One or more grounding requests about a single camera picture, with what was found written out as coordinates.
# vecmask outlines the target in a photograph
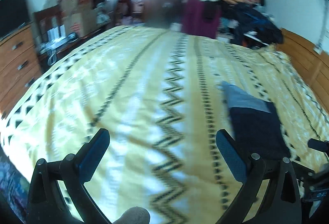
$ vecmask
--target patterned blanket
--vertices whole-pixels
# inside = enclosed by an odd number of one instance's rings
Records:
[[[106,31],[56,63],[9,114],[0,141],[30,181],[39,158],[61,160],[106,128],[110,146],[85,186],[110,221],[141,206],[152,224],[216,223],[241,187],[215,145],[217,130],[232,134],[223,80],[274,102],[292,160],[315,171],[327,162],[307,141],[328,140],[328,114],[284,53],[144,27]]]

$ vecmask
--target television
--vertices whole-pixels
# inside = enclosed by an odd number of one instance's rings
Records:
[[[0,0],[0,40],[30,21],[26,0]]]

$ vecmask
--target drawer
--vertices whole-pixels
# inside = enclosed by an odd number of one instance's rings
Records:
[[[36,65],[21,78],[0,101],[1,119],[6,118],[15,104],[27,92],[32,83],[41,76],[40,66]]]
[[[0,71],[34,45],[31,27],[20,31],[0,44]]]
[[[34,47],[22,53],[0,72],[0,101],[10,89],[33,67],[38,64]]]

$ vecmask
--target cardboard box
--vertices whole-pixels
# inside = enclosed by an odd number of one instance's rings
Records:
[[[62,16],[67,17],[81,11],[93,9],[93,0],[62,0],[60,2]]]
[[[83,37],[97,29],[97,9],[81,10],[71,16],[64,17],[65,33],[77,33],[78,37]]]

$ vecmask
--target cable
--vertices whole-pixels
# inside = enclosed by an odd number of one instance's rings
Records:
[[[326,31],[327,31],[328,14],[329,14],[329,0],[325,0],[325,8],[324,8],[323,23],[322,23],[322,31],[321,31],[319,42],[317,44],[320,48],[322,48],[323,39],[324,39],[325,34],[326,34]]]
[[[52,66],[57,61],[56,50],[49,50],[47,51],[47,54],[49,56],[47,64]]]

